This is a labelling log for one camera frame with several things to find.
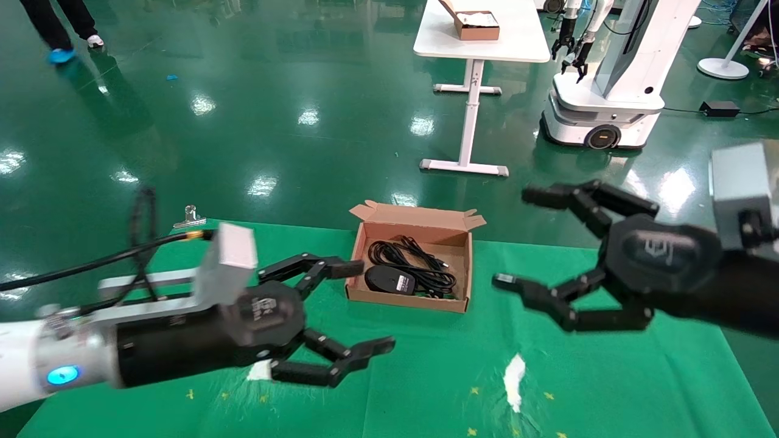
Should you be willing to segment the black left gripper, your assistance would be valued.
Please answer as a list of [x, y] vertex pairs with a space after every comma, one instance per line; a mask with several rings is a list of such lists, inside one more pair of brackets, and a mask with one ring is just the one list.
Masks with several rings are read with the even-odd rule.
[[[123, 322], [116, 328], [116, 368], [125, 388], [160, 383], [226, 368], [271, 360], [271, 379], [284, 383], [336, 388], [370, 360], [390, 354], [392, 336], [344, 346], [331, 336], [306, 328], [304, 301], [323, 280], [364, 274], [362, 260], [301, 253], [259, 270], [259, 285], [248, 287], [228, 304], [202, 311]], [[301, 276], [294, 288], [284, 281]], [[329, 365], [290, 361], [300, 347]]]

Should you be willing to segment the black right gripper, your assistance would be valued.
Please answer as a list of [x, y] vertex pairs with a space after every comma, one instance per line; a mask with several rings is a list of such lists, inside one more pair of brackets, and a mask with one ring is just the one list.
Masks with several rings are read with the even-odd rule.
[[[670, 316], [776, 338], [777, 261], [724, 249], [718, 236], [689, 224], [654, 221], [659, 205], [598, 179], [581, 185], [526, 186], [522, 200], [570, 210], [597, 237], [603, 271], [586, 271], [548, 287], [513, 274], [492, 284], [517, 294], [524, 308], [545, 313], [562, 330], [642, 331], [659, 310]], [[623, 221], [612, 225], [612, 211]], [[576, 310], [573, 302], [599, 288], [620, 303], [609, 310]]]

